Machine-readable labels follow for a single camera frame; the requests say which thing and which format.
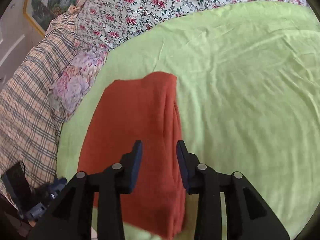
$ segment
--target orange cloth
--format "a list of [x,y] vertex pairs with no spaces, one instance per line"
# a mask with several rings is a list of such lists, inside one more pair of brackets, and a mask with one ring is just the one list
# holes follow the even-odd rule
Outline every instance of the orange cloth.
[[109,85],[89,125],[78,171],[103,171],[137,139],[143,143],[142,162],[134,191],[121,195],[123,221],[171,239],[181,231],[185,204],[176,155],[181,125],[175,76],[155,72]]

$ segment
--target screw head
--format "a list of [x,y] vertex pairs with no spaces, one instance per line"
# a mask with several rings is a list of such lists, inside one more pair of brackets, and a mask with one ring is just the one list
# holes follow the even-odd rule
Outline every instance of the screw head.
[[112,168],[113,168],[114,170],[119,170],[119,169],[122,168],[122,165],[121,165],[121,163],[115,163],[115,164],[112,165]]
[[204,170],[207,169],[207,165],[205,165],[205,164],[203,164],[203,163],[198,164],[197,167],[198,167],[198,169],[201,170],[201,171],[204,171]]
[[82,178],[85,177],[85,173],[84,173],[83,171],[79,171],[79,172],[76,174],[76,177],[77,177],[78,179],[82,179]]
[[233,173],[233,176],[235,176],[235,178],[237,178],[237,179],[241,179],[243,175],[242,175],[241,172],[236,171],[236,172]]

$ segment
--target floral pillow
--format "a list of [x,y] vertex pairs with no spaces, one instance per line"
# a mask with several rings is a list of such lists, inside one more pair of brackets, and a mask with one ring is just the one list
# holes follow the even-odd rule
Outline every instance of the floral pillow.
[[82,98],[92,87],[106,57],[107,52],[95,48],[79,51],[60,78],[49,87],[47,97],[50,104],[54,109],[64,112],[65,121],[70,120]]

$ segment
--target floral bedspread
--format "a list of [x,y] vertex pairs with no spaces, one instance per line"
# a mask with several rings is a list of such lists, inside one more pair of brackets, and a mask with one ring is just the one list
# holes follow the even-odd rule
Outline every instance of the floral bedspread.
[[[254,0],[86,0],[77,17],[76,29],[83,44],[109,51],[160,22],[249,1]],[[270,1],[308,5],[306,0]]]

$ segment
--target wall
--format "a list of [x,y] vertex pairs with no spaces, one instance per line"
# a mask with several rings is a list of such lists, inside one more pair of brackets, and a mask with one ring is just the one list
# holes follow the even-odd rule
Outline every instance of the wall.
[[0,19],[0,90],[42,37],[23,16],[24,0],[12,0]]

